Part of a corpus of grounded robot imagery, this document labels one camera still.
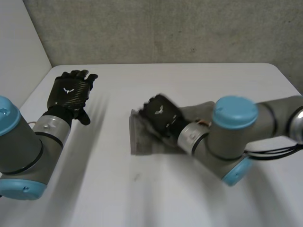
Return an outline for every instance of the carbon fiber palm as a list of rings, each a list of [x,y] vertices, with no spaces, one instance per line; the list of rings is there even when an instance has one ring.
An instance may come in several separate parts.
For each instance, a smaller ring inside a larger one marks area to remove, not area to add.
[[[79,119],[82,124],[89,124],[89,117],[83,108],[89,98],[93,82],[98,76],[90,74],[85,79],[87,74],[87,70],[73,70],[57,77],[47,101],[47,108],[56,105],[65,107],[72,112],[74,119]]]

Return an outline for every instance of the concrete wall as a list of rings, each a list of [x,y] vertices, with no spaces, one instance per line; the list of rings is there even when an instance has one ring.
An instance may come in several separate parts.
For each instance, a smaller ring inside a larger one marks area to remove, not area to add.
[[[302,0],[24,3],[53,66],[267,62],[303,92]]]
[[[0,0],[0,96],[21,107],[51,68],[22,0]]]

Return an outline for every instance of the white table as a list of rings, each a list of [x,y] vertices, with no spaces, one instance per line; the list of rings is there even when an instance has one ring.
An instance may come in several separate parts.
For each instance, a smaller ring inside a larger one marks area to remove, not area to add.
[[[128,117],[164,93],[179,106],[241,95],[265,101],[298,95],[270,64],[69,65],[53,68],[21,108],[27,121],[46,111],[55,77],[87,69],[99,78],[87,102],[91,125],[73,122],[42,198],[0,199],[2,227],[303,226],[303,152],[255,163],[228,187],[185,155],[131,157]],[[264,140],[250,149],[290,145]]]

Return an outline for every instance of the gray wall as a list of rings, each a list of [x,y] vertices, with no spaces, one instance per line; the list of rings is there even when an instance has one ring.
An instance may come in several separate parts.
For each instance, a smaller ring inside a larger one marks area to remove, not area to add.
[[[53,66],[268,62],[303,92],[302,0],[24,3]]]

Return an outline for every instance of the white wall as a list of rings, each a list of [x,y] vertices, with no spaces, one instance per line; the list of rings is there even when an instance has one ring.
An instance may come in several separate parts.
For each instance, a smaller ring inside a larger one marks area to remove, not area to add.
[[[0,95],[21,107],[51,69],[22,0],[0,0]]]

